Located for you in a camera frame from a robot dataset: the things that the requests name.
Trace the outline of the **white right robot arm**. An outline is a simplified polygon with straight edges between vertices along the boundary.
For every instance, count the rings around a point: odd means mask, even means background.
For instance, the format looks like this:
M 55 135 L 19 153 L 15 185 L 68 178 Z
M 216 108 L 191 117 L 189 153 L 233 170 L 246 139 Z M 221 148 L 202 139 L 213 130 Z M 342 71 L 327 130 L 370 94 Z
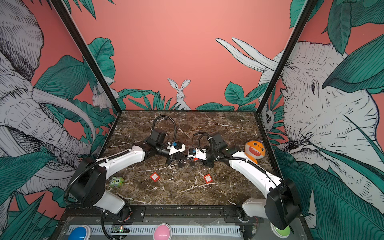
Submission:
M 249 217 L 264 217 L 279 230 L 284 230 L 302 213 L 300 197 L 295 183 L 269 173 L 257 164 L 257 157 L 266 153 L 258 141 L 251 141 L 242 151 L 238 146 L 228 145 L 220 133 L 199 133 L 197 152 L 205 155 L 205 165 L 222 162 L 246 177 L 266 198 L 258 210 L 253 201 L 244 202 L 243 211 Z

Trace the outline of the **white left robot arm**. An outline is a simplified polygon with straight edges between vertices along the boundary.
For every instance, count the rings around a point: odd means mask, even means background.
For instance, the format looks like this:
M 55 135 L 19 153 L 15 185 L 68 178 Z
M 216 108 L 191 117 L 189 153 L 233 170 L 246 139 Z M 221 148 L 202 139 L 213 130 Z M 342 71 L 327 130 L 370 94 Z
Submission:
M 153 129 L 148 138 L 134 143 L 128 150 L 106 158 L 87 158 L 81 161 L 65 190 L 65 203 L 109 212 L 120 221 L 128 219 L 132 212 L 130 204 L 124 198 L 107 191 L 106 180 L 115 173 L 155 155 L 167 157 L 168 163 L 185 160 L 186 145 L 180 141 L 165 143 L 165 136 L 166 133 L 161 129 Z

